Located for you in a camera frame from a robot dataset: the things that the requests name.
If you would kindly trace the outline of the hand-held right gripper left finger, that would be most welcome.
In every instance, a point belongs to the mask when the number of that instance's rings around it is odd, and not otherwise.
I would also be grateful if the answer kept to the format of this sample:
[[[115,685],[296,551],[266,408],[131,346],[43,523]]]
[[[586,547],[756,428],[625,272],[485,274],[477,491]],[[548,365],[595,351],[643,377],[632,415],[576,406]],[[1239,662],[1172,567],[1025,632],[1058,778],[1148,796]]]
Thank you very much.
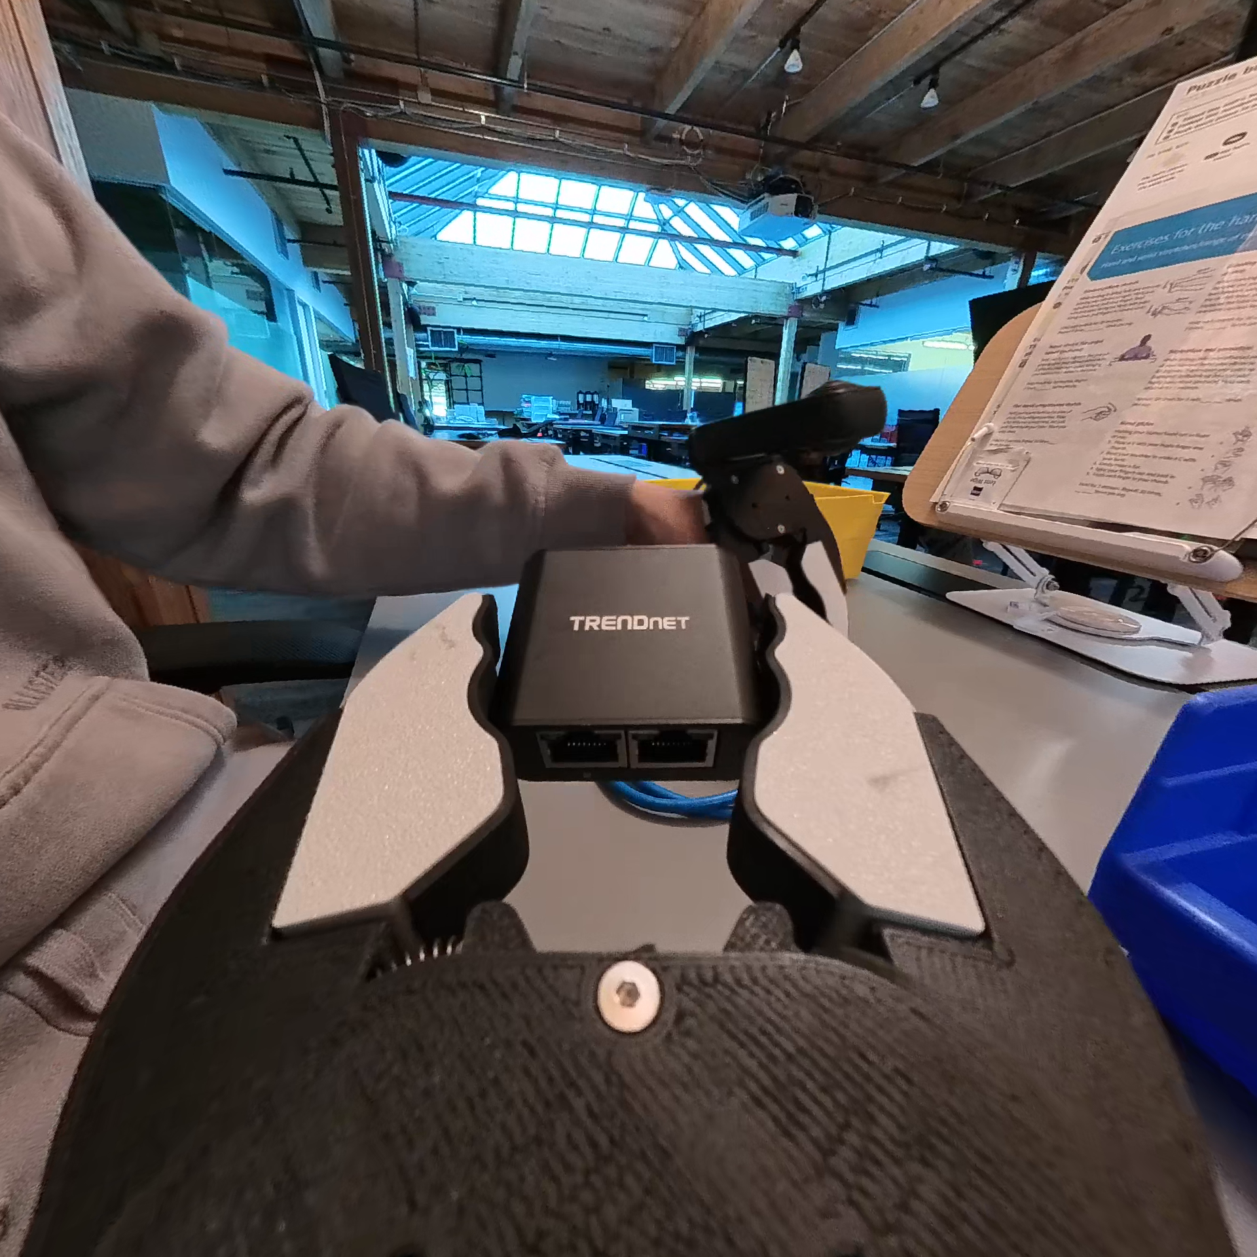
[[[529,864],[511,749],[492,727],[499,616],[468,593],[343,706],[272,928],[464,934]]]

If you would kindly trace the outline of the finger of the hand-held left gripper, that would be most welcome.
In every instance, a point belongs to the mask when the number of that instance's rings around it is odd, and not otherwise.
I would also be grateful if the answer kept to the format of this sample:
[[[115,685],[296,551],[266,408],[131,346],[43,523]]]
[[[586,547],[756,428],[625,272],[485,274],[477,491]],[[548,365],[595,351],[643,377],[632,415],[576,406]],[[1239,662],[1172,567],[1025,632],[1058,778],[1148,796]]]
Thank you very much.
[[[840,638],[851,634],[846,582],[832,539],[780,532],[776,539],[749,544],[747,572],[749,607],[762,641],[775,630],[770,600],[786,594],[813,610]]]

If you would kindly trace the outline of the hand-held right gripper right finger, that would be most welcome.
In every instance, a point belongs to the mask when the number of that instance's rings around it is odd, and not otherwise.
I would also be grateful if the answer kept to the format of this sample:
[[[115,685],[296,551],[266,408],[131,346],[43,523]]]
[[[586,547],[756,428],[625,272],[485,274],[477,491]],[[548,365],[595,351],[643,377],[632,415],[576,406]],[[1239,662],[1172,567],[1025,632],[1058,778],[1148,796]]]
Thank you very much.
[[[776,707],[750,740],[730,869],[780,906],[795,944],[880,944],[884,929],[989,929],[918,711],[889,676],[798,596],[766,599]]]

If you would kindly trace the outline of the black network adapter box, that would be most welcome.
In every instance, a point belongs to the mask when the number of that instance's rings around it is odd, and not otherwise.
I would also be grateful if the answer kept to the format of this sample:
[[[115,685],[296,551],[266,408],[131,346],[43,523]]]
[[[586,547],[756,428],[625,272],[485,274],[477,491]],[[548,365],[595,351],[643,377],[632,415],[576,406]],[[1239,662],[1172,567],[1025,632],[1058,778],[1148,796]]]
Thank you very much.
[[[740,560],[713,544],[529,558],[494,688],[525,780],[737,780],[764,730]]]

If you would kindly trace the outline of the person's left forearm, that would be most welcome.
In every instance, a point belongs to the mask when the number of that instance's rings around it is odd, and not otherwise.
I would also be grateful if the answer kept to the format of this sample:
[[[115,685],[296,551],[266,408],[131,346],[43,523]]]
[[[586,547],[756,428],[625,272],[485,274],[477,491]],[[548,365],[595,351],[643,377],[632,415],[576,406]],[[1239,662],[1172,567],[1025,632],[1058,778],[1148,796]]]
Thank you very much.
[[[410,594],[502,585],[534,551],[627,544],[638,478],[550,446],[423,439],[240,353],[213,401],[163,423],[157,502],[121,528],[143,567],[217,587]]]

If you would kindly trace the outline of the grey desk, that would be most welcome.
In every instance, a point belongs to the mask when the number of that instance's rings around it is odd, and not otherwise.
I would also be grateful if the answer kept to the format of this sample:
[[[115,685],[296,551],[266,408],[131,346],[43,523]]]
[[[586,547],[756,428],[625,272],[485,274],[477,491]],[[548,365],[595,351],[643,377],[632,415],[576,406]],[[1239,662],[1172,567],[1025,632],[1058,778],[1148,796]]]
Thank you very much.
[[[1127,679],[875,576],[851,640],[935,714],[1083,889],[1186,694]],[[530,859],[511,892],[550,952],[714,952],[747,895],[726,825],[664,825],[595,784],[527,783]]]

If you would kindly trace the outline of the person's left hand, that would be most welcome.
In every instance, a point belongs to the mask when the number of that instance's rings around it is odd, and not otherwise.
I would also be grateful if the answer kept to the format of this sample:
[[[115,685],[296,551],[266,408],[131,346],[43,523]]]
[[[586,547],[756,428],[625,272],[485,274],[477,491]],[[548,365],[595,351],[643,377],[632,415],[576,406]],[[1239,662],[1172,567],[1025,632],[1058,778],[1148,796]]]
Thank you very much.
[[[708,541],[708,513],[700,491],[641,478],[632,484],[625,544],[691,545]]]

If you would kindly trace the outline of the yellow plastic bin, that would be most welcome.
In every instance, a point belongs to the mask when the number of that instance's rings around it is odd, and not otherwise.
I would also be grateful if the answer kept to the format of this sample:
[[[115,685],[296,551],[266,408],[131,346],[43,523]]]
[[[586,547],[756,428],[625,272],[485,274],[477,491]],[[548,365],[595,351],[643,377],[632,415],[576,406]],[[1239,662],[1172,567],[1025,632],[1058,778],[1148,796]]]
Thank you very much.
[[[703,496],[713,545],[749,562],[749,544],[780,532],[832,539],[840,554],[844,582],[860,576],[876,532],[885,493],[808,484],[787,465],[764,465],[731,474],[697,478],[646,478]]]

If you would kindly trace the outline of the background workbenches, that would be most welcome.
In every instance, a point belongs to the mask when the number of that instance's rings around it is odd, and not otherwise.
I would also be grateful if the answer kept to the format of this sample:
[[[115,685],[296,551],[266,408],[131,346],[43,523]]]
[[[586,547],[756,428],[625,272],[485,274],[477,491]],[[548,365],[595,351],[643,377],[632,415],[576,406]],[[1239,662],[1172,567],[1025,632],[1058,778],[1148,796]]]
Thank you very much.
[[[423,420],[426,434],[481,446],[489,440],[544,440],[565,454],[632,456],[688,465],[688,439],[713,422],[703,408],[683,406],[680,390],[632,390],[627,397],[579,391],[576,400],[522,395],[514,410],[454,404],[446,416]]]

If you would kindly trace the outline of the small clear card holder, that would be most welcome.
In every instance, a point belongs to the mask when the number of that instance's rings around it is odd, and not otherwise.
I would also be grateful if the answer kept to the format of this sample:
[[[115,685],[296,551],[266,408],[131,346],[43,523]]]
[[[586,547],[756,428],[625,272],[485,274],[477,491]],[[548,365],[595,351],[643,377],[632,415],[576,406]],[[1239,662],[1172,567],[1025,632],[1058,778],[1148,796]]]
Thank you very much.
[[[1026,467],[1022,446],[977,451],[960,473],[951,502],[999,512]]]

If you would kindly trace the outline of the wooden document stand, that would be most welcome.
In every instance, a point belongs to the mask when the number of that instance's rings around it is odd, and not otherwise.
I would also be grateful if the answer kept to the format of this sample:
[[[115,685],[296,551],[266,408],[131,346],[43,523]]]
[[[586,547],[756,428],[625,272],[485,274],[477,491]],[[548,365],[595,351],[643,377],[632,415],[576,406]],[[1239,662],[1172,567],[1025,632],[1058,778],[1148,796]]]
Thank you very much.
[[[1255,600],[1255,536],[1224,544],[951,502],[966,462],[990,446],[994,428],[983,415],[1042,306],[993,338],[905,487],[915,520],[977,539],[1016,576],[1011,587],[947,599],[1135,679],[1172,688],[1255,681],[1255,649],[1225,640],[1232,619],[1221,605]]]

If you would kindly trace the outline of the person in grey hoodie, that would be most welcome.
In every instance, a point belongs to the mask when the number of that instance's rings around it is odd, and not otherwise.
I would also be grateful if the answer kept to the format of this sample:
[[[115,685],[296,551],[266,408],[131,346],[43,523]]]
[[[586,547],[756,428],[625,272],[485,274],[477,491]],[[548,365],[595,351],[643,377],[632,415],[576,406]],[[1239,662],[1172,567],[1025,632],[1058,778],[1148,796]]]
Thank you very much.
[[[3,119],[3,1255],[85,1045],[198,858],[161,831],[231,756],[220,702],[151,679],[79,547],[163,576],[313,505],[327,412],[230,346]]]

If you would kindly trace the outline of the white ceiling projector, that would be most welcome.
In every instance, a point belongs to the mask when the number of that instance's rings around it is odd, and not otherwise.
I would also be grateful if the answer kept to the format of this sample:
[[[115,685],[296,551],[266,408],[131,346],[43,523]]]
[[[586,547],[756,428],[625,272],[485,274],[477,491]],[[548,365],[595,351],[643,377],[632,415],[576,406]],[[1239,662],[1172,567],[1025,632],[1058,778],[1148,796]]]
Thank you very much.
[[[798,178],[776,176],[752,191],[737,217],[743,237],[786,246],[818,227],[818,203]]]

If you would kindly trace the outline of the black computer monitor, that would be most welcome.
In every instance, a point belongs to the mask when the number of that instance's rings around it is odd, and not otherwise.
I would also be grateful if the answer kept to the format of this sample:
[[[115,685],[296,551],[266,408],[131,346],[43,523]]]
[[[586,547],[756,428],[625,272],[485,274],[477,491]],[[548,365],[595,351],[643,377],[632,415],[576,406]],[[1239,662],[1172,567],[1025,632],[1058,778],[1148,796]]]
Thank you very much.
[[[973,298],[968,302],[973,364],[977,364],[985,346],[1008,323],[1011,323],[1025,310],[1042,303],[1050,295],[1052,286],[1054,280],[1044,280]]]

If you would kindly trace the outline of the blue plastic bin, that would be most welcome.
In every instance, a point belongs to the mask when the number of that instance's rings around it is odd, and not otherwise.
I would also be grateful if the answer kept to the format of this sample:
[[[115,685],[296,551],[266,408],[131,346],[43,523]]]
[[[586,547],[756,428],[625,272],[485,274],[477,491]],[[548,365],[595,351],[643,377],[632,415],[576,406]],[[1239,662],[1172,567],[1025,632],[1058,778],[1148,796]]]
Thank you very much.
[[[1089,897],[1163,1019],[1255,1093],[1255,685],[1180,707]]]

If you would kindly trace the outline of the skylight window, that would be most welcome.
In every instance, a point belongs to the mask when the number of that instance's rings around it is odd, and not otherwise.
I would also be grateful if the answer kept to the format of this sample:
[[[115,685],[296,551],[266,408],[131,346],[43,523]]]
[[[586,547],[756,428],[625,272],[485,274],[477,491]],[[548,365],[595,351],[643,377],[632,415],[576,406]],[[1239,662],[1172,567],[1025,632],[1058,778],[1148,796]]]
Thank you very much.
[[[787,222],[749,235],[734,203],[420,157],[385,186],[406,237],[694,274],[756,274],[835,231]]]

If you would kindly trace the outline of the printed instruction sheet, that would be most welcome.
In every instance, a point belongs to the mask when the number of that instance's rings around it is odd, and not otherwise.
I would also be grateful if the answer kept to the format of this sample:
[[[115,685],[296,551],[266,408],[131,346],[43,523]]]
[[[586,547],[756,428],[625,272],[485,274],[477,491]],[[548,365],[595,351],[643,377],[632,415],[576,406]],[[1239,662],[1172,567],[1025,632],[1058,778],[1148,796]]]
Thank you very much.
[[[1255,60],[1172,91],[983,422],[1003,512],[1255,536]]]

